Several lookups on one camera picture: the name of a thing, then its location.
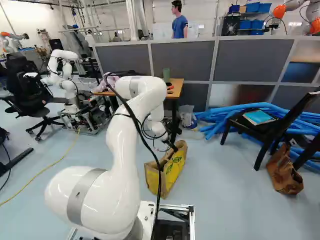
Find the robotic arm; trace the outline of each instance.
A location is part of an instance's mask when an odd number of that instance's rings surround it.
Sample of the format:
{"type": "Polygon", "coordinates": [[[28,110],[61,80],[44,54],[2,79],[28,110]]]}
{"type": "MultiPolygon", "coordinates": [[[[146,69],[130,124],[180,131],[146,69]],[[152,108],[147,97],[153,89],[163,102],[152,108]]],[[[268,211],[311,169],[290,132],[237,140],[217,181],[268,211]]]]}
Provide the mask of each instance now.
{"type": "Polygon", "coordinates": [[[43,79],[45,84],[56,85],[59,88],[64,89],[66,91],[65,98],[68,99],[70,104],[78,104],[76,101],[76,86],[70,81],[72,76],[70,61],[75,61],[77,59],[79,59],[78,55],[72,51],[53,50],[47,67],[50,76],[43,79]],[[63,62],[61,74],[57,72],[60,60],[63,62]]]}
{"type": "Polygon", "coordinates": [[[272,15],[275,18],[282,19],[285,15],[285,12],[294,11],[300,8],[307,1],[310,1],[310,3],[306,7],[305,14],[310,25],[307,27],[306,32],[312,35],[319,35],[320,34],[320,1],[319,0],[288,0],[284,4],[277,6],[273,10],[272,15]]]}
{"type": "Polygon", "coordinates": [[[15,43],[17,45],[19,45],[21,48],[22,48],[22,46],[21,46],[21,43],[19,42],[19,40],[29,39],[29,36],[26,33],[24,33],[23,35],[14,35],[12,33],[8,33],[5,31],[0,32],[0,43],[1,43],[2,49],[5,53],[14,53],[15,52],[15,50],[11,46],[9,46],[9,40],[6,39],[6,37],[16,40],[15,43]]]}
{"type": "MultiPolygon", "coordinates": [[[[125,76],[114,88],[124,99],[130,99],[127,104],[140,122],[150,113],[148,125],[152,131],[166,132],[160,122],[167,94],[162,79],[125,76]]],[[[112,168],[107,171],[74,166],[62,170],[45,190],[46,204],[62,219],[100,240],[123,240],[129,233],[137,233],[143,240],[150,239],[154,214],[143,215],[141,220],[144,202],[140,199],[136,167],[137,138],[135,124],[121,105],[106,132],[106,144],[113,155],[112,168]]]]}

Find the yellow box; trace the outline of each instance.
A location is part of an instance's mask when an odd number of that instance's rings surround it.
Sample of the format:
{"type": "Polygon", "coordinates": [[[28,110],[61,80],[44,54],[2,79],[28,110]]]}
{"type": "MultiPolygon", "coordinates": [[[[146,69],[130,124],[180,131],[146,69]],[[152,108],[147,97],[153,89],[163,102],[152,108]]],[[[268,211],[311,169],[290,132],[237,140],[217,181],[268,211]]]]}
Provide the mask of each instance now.
{"type": "MultiPolygon", "coordinates": [[[[184,140],[177,141],[175,146],[179,149],[176,153],[171,148],[159,161],[161,166],[161,197],[165,199],[182,169],[184,168],[188,146],[184,140]]],[[[155,161],[144,164],[145,181],[148,189],[154,194],[158,193],[159,170],[155,161]]]]}

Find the yellow cable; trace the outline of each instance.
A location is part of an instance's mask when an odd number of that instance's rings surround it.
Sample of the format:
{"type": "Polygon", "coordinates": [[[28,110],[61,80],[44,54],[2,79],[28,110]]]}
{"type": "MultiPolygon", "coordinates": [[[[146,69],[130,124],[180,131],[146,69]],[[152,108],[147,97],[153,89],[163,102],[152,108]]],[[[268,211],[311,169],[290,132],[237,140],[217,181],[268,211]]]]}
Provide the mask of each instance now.
{"type": "Polygon", "coordinates": [[[39,175],[41,175],[43,172],[45,172],[46,170],[48,170],[49,168],[53,167],[54,165],[58,164],[59,162],[61,162],[70,152],[70,150],[76,145],[76,142],[78,140],[79,137],[79,133],[80,133],[80,129],[78,131],[78,134],[76,135],[75,140],[73,141],[72,145],[66,150],[65,154],[56,162],[52,163],[51,165],[47,166],[46,168],[42,169],[40,172],[38,172],[33,178],[31,178],[31,180],[23,186],[23,188],[21,188],[16,194],[14,194],[12,197],[10,197],[9,199],[3,201],[0,203],[0,207],[2,207],[2,205],[6,204],[7,202],[9,202],[10,200],[14,199],[19,193],[21,193],[33,180],[36,179],[36,177],[38,177],[39,175]]]}

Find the white robotic arm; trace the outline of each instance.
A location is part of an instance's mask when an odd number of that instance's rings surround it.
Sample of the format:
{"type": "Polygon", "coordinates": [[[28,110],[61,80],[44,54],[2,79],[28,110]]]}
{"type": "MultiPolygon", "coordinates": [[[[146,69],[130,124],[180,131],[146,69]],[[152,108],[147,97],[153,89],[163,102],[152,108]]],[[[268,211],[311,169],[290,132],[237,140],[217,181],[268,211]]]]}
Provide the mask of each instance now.
{"type": "MultiPolygon", "coordinates": [[[[160,122],[164,117],[163,101],[167,94],[162,79],[125,76],[116,82],[115,89],[124,99],[130,99],[127,104],[140,122],[151,113],[149,126],[157,134],[164,134],[163,140],[168,138],[160,122]]],[[[140,222],[137,218],[141,204],[136,167],[137,139],[135,124],[121,105],[106,132],[106,144],[113,154],[112,168],[107,171],[74,166],[62,170],[45,190],[47,205],[62,219],[91,231],[98,239],[126,238],[140,222]]],[[[150,239],[150,234],[151,231],[144,231],[142,239],[150,239]]]]}
{"type": "Polygon", "coordinates": [[[77,59],[79,59],[79,56],[72,51],[59,49],[53,50],[47,67],[50,72],[50,76],[43,79],[45,84],[56,85],[59,88],[64,89],[66,91],[65,98],[68,99],[70,104],[77,104],[76,86],[72,81],[70,81],[72,76],[72,66],[70,61],[75,61],[77,59]],[[59,60],[62,60],[63,62],[61,74],[57,72],[59,60]]]}

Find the green cup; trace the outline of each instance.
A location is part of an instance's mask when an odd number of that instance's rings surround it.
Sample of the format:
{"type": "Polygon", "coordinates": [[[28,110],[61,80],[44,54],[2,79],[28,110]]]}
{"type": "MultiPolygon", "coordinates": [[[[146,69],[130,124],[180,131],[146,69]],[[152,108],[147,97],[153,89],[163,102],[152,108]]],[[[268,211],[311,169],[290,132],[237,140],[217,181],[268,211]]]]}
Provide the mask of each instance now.
{"type": "Polygon", "coordinates": [[[163,69],[163,80],[165,83],[170,83],[170,68],[163,69]]]}

